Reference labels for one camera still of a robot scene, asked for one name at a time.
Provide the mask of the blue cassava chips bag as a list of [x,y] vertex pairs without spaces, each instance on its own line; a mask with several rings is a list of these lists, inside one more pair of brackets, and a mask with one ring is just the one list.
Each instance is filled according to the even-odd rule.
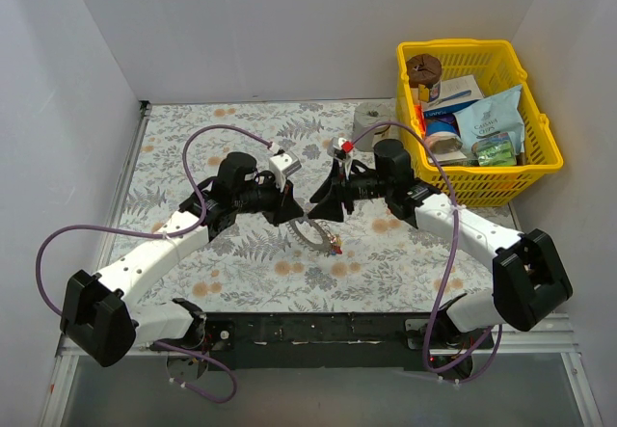
[[516,154],[523,151],[525,128],[518,110],[521,93],[522,86],[517,85],[454,113],[465,154],[472,154],[477,141],[499,133],[509,135]]

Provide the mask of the large silver keyring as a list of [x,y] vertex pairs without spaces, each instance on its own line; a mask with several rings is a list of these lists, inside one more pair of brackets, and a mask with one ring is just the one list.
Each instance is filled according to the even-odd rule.
[[331,240],[335,237],[340,240],[341,238],[328,226],[303,217],[288,222],[287,227],[294,237],[308,249],[326,256],[335,256],[331,254]]

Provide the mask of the floral table mat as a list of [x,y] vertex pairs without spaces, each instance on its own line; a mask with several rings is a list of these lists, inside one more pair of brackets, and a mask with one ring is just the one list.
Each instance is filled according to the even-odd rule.
[[[267,102],[155,105],[126,193],[120,226],[154,232],[191,192],[189,179],[214,175],[232,151],[260,168],[266,144],[295,153],[294,196],[305,210],[325,179],[334,137],[349,137],[352,102]],[[342,254],[326,256],[301,244],[287,226],[259,214],[241,215],[204,248],[182,259],[140,300],[159,306],[184,298],[207,311],[428,311],[436,299],[492,287],[490,271],[448,238],[397,220],[380,200],[359,201],[342,224],[327,224]],[[115,239],[110,264],[139,239]]]

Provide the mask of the green snack packet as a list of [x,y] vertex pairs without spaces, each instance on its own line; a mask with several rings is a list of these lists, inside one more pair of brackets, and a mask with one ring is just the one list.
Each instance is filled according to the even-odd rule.
[[507,133],[481,139],[471,147],[471,151],[480,167],[508,167],[517,164],[515,148]]

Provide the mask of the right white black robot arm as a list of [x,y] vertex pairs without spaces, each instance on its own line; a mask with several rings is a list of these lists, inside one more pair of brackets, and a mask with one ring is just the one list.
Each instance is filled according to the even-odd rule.
[[455,205],[437,187],[415,177],[403,145],[385,139],[373,148],[375,166],[352,158],[353,145],[332,140],[329,175],[311,196],[313,220],[341,222],[358,200],[382,199],[400,221],[441,238],[456,234],[457,247],[492,274],[489,290],[467,294],[437,313],[436,334],[458,347],[476,329],[508,324],[529,331],[573,295],[557,249],[540,229],[522,233]]

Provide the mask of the white blue box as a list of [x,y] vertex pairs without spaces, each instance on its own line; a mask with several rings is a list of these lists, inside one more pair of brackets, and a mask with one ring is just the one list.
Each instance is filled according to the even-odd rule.
[[473,74],[442,80],[439,96],[425,104],[428,109],[448,107],[454,104],[483,99],[476,78]]

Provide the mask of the red tagged key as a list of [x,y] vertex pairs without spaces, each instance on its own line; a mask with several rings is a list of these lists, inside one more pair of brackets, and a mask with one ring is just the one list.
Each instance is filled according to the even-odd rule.
[[342,254],[342,242],[338,237],[335,237],[334,239],[331,240],[331,254],[332,255],[339,255]]

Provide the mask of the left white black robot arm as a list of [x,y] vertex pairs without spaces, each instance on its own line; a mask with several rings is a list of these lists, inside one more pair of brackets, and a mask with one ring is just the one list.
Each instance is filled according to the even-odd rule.
[[205,313],[185,299],[142,307],[140,300],[182,259],[234,225],[237,215],[259,213],[272,226],[303,216],[289,177],[301,163],[279,151],[259,171],[248,153],[232,152],[215,176],[201,182],[155,238],[94,274],[83,270],[67,283],[61,330],[99,365],[121,360],[136,344],[158,340],[186,350],[206,339]]

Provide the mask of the brown lidded can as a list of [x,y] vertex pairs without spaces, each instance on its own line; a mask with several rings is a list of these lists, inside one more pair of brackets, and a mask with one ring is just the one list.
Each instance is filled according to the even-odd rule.
[[430,54],[418,54],[406,62],[409,86],[416,89],[423,102],[433,102],[441,93],[443,68],[440,60]]

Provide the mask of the yellow plastic basket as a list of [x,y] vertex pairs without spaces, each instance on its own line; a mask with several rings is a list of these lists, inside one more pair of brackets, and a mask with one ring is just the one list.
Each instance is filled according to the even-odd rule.
[[474,207],[510,202],[563,157],[506,40],[407,41],[396,50],[396,114],[417,176]]

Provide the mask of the aluminium frame rail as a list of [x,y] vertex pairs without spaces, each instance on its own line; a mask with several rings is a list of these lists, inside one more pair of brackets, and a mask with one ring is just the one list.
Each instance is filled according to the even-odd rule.
[[60,426],[81,357],[88,355],[72,340],[61,336],[54,356],[52,375],[39,419],[39,426]]

